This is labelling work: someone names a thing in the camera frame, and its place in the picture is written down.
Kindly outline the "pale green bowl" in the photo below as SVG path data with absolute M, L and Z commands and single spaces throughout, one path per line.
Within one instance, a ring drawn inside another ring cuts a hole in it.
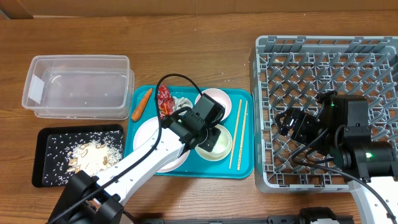
M 198 146 L 195 147 L 196 152 L 202 158 L 208 161 L 220 161 L 224 159 L 231 152 L 232 148 L 233 140 L 229 131 L 220 124 L 217 124 L 215 127 L 220 129 L 221 134 L 218 138 L 217 143 L 215 144 L 213 151 L 206 152 Z

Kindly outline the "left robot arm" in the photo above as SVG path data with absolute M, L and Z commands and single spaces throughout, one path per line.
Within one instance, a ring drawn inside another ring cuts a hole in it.
M 224 108 L 195 105 L 158 120 L 159 128 L 137 150 L 90 177 L 79 171 L 63 190 L 49 223 L 119 223 L 124 204 L 160 168 L 201 144 Z

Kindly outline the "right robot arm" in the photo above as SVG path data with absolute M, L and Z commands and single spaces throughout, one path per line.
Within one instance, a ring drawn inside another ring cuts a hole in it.
M 372 141 L 368 101 L 359 95 L 320 93 L 317 115 L 289 108 L 275 118 L 278 133 L 303 144 L 290 156 L 300 166 L 344 177 L 363 223 L 397 223 L 391 203 L 397 197 L 397 156 L 386 141 Z

